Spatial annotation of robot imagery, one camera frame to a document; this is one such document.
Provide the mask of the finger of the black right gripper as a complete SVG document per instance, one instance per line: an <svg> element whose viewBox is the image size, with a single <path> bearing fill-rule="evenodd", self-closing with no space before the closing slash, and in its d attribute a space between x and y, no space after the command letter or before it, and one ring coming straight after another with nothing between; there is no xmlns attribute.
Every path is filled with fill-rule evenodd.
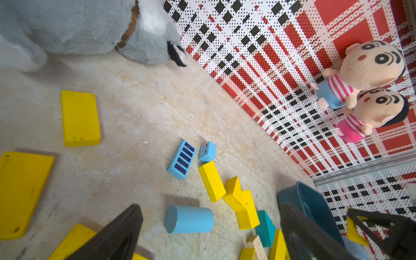
<svg viewBox="0 0 416 260"><path fill-rule="evenodd" d="M392 260L416 258L416 222L410 218L349 208L347 217L357 224L358 233L372 240Z"/></svg>

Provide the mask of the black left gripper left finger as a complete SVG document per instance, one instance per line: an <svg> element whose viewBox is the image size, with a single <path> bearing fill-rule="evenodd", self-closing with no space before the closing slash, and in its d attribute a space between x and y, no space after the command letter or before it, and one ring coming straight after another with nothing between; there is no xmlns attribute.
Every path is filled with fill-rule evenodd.
<svg viewBox="0 0 416 260"><path fill-rule="evenodd" d="M132 204L67 259L131 260L142 223L140 206Z"/></svg>

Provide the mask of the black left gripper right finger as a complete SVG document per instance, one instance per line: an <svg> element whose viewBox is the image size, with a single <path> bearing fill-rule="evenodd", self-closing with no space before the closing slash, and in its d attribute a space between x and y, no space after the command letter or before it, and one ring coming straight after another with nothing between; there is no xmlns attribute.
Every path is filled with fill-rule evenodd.
<svg viewBox="0 0 416 260"><path fill-rule="evenodd" d="M343 246L293 204L280 207L281 228L292 260L353 260Z"/></svg>

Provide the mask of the yellow angled block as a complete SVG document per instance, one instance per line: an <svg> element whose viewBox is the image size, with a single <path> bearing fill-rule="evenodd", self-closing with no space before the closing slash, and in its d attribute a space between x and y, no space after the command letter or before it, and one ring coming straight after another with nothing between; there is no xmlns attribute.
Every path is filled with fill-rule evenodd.
<svg viewBox="0 0 416 260"><path fill-rule="evenodd" d="M226 194L223 199L237 216L241 230L253 229L260 225L251 191L243 191L238 177L228 179L225 185Z"/></svg>

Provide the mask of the yellow bar block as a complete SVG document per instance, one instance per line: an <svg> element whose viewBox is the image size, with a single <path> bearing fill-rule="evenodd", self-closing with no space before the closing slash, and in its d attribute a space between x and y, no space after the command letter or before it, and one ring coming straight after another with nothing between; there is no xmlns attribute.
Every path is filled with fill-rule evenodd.
<svg viewBox="0 0 416 260"><path fill-rule="evenodd" d="M226 190L213 161L198 168L211 202L219 201Z"/></svg>

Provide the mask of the large yellow block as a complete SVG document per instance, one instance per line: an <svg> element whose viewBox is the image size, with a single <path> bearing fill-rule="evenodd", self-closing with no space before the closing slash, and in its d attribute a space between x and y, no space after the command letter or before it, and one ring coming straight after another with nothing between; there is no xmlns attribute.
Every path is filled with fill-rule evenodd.
<svg viewBox="0 0 416 260"><path fill-rule="evenodd" d="M1 157L1 240L24 236L54 157L4 152Z"/></svg>

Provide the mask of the yellow rectangular block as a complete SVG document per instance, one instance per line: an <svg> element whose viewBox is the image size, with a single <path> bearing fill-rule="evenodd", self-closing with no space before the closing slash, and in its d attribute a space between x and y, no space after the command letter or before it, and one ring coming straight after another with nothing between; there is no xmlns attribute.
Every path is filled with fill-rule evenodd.
<svg viewBox="0 0 416 260"><path fill-rule="evenodd" d="M94 94L62 91L63 138L66 147L101 143L99 115Z"/></svg>

